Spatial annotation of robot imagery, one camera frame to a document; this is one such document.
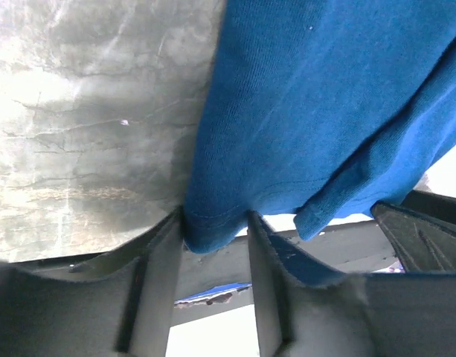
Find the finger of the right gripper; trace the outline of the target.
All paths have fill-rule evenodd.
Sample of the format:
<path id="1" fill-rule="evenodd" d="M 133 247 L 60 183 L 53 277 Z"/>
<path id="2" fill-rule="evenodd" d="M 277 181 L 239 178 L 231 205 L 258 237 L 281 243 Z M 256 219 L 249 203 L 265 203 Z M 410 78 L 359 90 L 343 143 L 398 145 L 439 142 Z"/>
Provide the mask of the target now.
<path id="1" fill-rule="evenodd" d="M 372 215 L 405 272 L 456 272 L 455 223 L 385 203 Z"/>

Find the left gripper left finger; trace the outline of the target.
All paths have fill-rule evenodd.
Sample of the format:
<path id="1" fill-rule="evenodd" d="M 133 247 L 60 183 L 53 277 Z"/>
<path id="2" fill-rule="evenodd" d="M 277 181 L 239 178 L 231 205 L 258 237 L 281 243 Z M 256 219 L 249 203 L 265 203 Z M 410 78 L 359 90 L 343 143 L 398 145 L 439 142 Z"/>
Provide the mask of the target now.
<path id="1" fill-rule="evenodd" d="M 182 245 L 175 210 L 72 268 L 0 262 L 0 356 L 163 356 Z"/>

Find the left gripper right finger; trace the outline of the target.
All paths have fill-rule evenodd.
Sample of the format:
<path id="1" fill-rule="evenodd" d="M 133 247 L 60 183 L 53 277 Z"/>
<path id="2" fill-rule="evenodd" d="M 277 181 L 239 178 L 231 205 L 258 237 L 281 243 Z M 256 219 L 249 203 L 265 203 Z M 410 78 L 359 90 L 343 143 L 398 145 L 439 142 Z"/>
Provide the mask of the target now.
<path id="1" fill-rule="evenodd" d="M 262 356 L 456 356 L 456 274 L 344 273 L 248 217 Z"/>

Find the blue t shirt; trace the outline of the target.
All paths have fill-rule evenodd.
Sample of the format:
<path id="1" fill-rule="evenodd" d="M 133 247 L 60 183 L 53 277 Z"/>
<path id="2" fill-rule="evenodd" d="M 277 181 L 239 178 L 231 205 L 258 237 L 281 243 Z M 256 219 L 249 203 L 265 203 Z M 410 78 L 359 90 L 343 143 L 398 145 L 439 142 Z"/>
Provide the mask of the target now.
<path id="1" fill-rule="evenodd" d="M 302 239 L 399 203 L 456 145 L 456 1 L 229 1 L 184 202 L 196 253 L 249 211 Z"/>

